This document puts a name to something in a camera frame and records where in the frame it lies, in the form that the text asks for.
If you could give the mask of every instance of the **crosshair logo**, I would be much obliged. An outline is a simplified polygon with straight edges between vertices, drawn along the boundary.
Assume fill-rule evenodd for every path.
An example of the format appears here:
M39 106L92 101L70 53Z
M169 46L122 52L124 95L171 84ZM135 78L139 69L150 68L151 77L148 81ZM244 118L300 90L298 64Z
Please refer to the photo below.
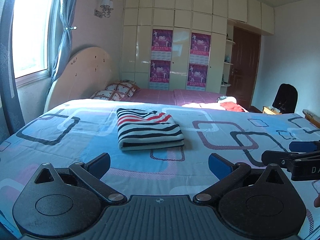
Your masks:
M163 199L163 198L157 198L156 201L157 201L159 204L161 204L161 203L164 201L164 199Z

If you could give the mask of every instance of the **hand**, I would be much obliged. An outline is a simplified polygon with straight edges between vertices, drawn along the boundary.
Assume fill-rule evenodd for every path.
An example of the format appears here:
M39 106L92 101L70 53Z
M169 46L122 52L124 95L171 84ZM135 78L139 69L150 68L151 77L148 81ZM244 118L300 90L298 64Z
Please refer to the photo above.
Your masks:
M320 207L320 194L318 195L318 197L315 199L315 201L313 202L313 205L315 207Z

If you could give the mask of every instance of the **poster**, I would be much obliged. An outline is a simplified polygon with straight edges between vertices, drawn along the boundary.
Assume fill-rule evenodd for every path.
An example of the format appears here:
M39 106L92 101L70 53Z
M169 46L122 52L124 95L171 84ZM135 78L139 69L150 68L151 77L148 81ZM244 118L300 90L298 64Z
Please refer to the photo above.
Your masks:
M205 91L209 66L211 36L192 33L188 69L188 90Z
M150 89L169 89L172 36L172 30L152 30Z
M187 89L205 90L207 83L207 65L189 64Z

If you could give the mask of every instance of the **curtain tieback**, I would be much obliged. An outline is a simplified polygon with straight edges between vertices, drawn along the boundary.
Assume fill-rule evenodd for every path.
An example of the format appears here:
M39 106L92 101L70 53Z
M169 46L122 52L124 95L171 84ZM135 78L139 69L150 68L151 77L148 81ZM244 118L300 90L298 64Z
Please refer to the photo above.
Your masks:
M76 30L77 29L77 26L74 26L74 27L65 27L64 28L66 31L67 30Z

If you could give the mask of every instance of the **white shelf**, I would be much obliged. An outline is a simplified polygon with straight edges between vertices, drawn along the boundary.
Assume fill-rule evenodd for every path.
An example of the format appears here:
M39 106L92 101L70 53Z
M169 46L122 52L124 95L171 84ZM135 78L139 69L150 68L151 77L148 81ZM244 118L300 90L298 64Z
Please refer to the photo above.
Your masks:
M231 40L227 40L227 43L231 43L232 45L236 44L234 41L231 41Z

